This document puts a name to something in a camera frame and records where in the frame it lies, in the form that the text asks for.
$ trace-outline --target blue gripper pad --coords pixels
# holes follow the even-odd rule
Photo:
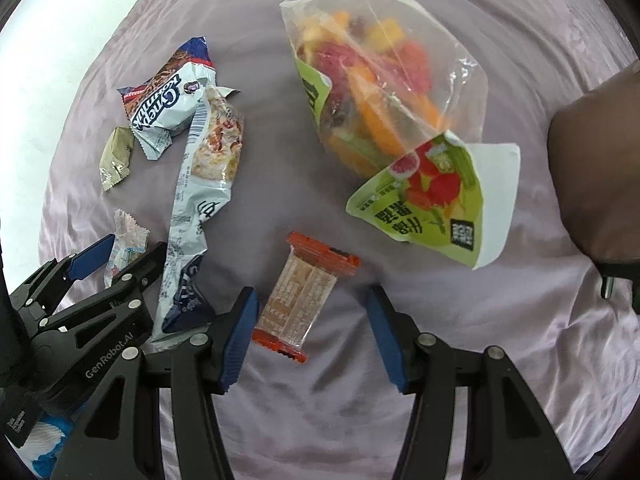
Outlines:
[[[109,261],[111,249],[116,235],[106,235],[88,249],[82,251],[71,260],[69,271],[66,274],[72,282],[84,280],[89,274],[93,274]]]
[[[220,375],[220,385],[225,391],[238,380],[244,356],[249,348],[251,336],[258,321],[259,307],[258,296],[255,290],[252,290],[244,302],[242,314],[240,314],[238,322],[225,345],[222,374]]]
[[[401,393],[404,393],[409,385],[404,373],[404,359],[396,336],[394,335],[387,312],[380,304],[380,301],[373,290],[367,293],[365,309],[369,316],[369,323],[373,330],[373,335],[378,344],[378,350],[385,364],[386,374],[389,381],[395,384]]]

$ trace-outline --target white surface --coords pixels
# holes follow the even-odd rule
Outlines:
[[[0,32],[0,240],[10,292],[38,268],[47,174],[78,83],[135,1],[23,0]]]

